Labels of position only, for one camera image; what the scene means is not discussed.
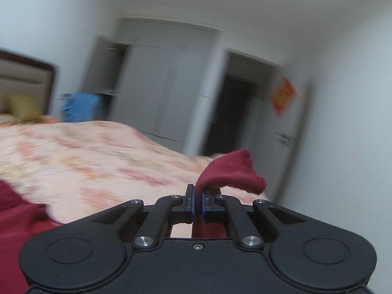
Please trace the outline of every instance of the red towel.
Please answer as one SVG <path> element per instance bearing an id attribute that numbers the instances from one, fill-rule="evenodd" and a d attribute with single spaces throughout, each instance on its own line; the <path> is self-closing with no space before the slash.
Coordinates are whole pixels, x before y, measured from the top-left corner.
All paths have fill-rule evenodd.
<path id="1" fill-rule="evenodd" d="M 20 248 L 33 235 L 58 225 L 46 214 L 45 205 L 23 200 L 0 180 L 0 293 L 27 291 L 18 263 Z"/>
<path id="2" fill-rule="evenodd" d="M 256 174 L 248 149 L 228 153 L 212 161 L 196 182 L 196 215 L 192 226 L 193 238 L 226 237 L 223 225 L 203 223 L 201 218 L 201 194 L 210 188 L 213 195 L 220 188 L 230 186 L 249 193 L 260 194 L 265 190 L 265 179 Z"/>

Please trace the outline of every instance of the pink bedspread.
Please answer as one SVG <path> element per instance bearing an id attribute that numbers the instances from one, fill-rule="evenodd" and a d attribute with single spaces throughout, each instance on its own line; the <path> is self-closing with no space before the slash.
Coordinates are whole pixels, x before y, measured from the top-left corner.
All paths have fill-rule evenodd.
<path id="1" fill-rule="evenodd" d="M 48 204 L 49 215 L 62 223 L 130 199 L 147 205 L 183 195 L 211 160 L 173 152 L 116 122 L 0 128 L 0 178 L 24 199 Z M 222 193 L 246 204 L 265 198 L 228 187 Z M 190 226 L 176 231 L 172 235 L 190 235 Z"/>

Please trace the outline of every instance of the bed headboard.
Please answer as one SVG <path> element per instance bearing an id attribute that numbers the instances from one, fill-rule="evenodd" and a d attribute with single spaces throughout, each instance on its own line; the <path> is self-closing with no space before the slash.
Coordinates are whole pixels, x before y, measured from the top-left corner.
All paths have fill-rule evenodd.
<path id="1" fill-rule="evenodd" d="M 54 66 L 0 50 L 0 113 L 5 112 L 4 96 L 36 96 L 44 114 L 48 112 L 52 93 Z"/>

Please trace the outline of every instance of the blue cloth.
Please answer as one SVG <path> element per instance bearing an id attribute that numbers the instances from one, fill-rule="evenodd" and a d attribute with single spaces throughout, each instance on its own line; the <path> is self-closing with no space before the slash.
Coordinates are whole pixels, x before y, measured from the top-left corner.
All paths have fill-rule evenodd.
<path id="1" fill-rule="evenodd" d="M 63 106 L 64 121 L 67 123 L 88 122 L 99 114 L 102 99 L 99 95 L 74 93 Z"/>

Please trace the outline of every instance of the red decoration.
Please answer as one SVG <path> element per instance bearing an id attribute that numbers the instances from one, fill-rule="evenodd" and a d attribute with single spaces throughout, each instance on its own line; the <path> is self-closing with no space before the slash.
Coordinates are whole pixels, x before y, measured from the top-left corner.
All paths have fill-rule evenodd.
<path id="1" fill-rule="evenodd" d="M 290 80 L 284 77 L 282 84 L 275 90 L 271 97 L 272 106 L 278 116 L 282 116 L 283 112 L 292 103 L 295 95 L 297 93 Z"/>

